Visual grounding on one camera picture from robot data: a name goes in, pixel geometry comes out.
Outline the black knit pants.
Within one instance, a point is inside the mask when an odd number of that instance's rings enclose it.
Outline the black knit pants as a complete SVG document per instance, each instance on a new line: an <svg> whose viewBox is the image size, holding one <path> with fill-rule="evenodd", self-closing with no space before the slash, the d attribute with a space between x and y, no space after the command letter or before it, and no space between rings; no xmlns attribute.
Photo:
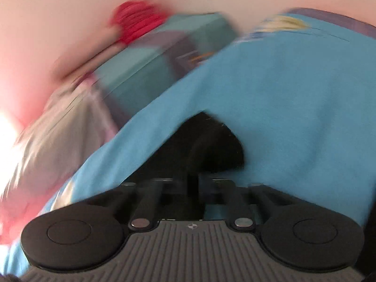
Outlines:
<svg viewBox="0 0 376 282"><path fill-rule="evenodd" d="M244 164L238 138L220 120L200 112L184 121L127 181L172 178L173 185L165 187L159 201L156 221L200 220L205 211L202 179Z"/></svg>

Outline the beige pink pillow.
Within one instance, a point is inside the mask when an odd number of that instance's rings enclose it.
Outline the beige pink pillow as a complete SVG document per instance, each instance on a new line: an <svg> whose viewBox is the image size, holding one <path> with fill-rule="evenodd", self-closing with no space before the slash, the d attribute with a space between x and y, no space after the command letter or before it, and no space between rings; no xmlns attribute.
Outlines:
<svg viewBox="0 0 376 282"><path fill-rule="evenodd" d="M117 131L92 75L64 84L1 152L1 201L13 204L54 190Z"/></svg>

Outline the blue floral bed sheet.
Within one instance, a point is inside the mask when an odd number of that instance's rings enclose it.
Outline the blue floral bed sheet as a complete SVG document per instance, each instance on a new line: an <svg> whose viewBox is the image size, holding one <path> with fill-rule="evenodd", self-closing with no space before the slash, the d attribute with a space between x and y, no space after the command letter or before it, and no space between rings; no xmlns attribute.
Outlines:
<svg viewBox="0 0 376 282"><path fill-rule="evenodd" d="M259 229L123 229L117 187L188 118L238 138ZM43 196L1 201L2 281L374 281L375 28L311 9L266 19L174 83Z"/></svg>

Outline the red cloth item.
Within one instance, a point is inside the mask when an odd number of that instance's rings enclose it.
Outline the red cloth item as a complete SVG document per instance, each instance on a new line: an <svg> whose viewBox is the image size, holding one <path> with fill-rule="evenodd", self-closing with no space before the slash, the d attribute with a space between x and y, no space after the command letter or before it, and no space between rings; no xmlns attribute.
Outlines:
<svg viewBox="0 0 376 282"><path fill-rule="evenodd" d="M156 4L145 0L129 0L114 10L110 26L119 28L118 42L127 46L163 25L168 18L169 14Z"/></svg>

